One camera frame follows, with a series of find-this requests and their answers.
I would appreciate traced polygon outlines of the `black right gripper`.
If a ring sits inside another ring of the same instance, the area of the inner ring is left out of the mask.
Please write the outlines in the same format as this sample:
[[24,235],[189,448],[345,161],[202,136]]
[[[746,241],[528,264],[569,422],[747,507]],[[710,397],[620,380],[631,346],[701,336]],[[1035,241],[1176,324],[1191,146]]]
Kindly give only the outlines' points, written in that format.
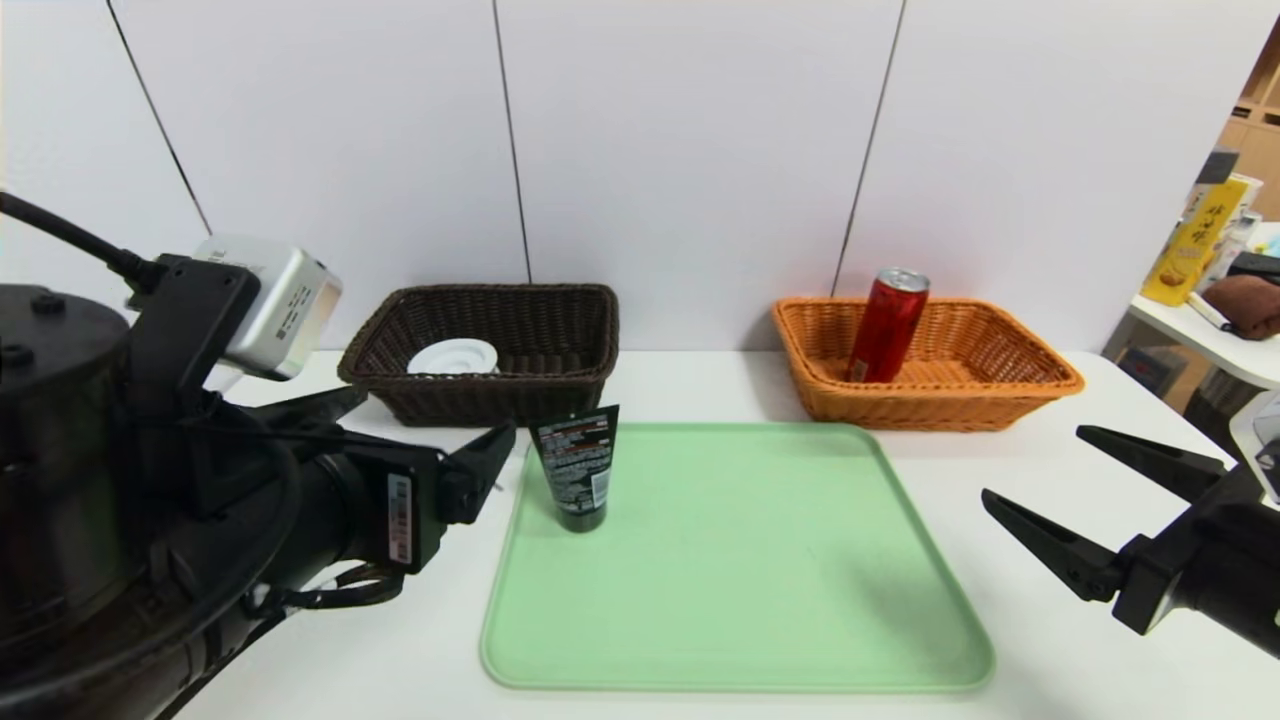
[[1277,510],[1252,470],[1103,427],[1075,434],[1189,503],[1156,537],[1137,537],[1124,585],[1112,550],[983,489],[988,515],[1078,598],[1108,603],[1120,591],[1112,615],[1140,635],[1189,609],[1277,657]]

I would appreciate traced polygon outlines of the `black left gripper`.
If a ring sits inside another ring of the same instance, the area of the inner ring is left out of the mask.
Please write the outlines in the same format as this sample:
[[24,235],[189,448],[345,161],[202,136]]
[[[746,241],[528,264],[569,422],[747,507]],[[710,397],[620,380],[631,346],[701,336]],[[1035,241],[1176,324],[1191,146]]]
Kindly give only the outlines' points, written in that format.
[[[366,402],[353,386],[252,407],[270,430],[335,425]],[[417,574],[438,551],[444,524],[474,524],[497,487],[517,436],[493,428],[438,464],[436,448],[353,432],[302,438],[302,566],[358,560]],[[436,471],[436,515],[429,495]]]

